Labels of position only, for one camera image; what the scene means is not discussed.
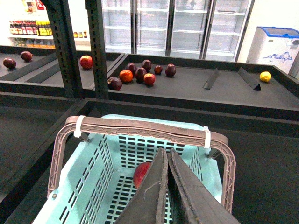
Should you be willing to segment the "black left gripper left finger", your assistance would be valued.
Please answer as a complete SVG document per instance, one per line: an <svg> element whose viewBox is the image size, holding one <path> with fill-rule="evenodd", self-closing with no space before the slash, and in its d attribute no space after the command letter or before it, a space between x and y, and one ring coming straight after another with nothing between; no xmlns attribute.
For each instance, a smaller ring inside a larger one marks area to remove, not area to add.
<svg viewBox="0 0 299 224"><path fill-rule="evenodd" d="M167 152L159 148L139 189L116 224L163 224L168 185Z"/></svg>

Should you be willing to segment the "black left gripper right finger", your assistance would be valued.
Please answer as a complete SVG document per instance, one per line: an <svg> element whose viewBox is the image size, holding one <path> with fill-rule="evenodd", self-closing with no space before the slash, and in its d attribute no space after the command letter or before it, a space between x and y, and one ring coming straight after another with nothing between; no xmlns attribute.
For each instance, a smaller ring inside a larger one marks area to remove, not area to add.
<svg viewBox="0 0 299 224"><path fill-rule="evenodd" d="M168 195L174 224L238 224L171 149L168 156Z"/></svg>

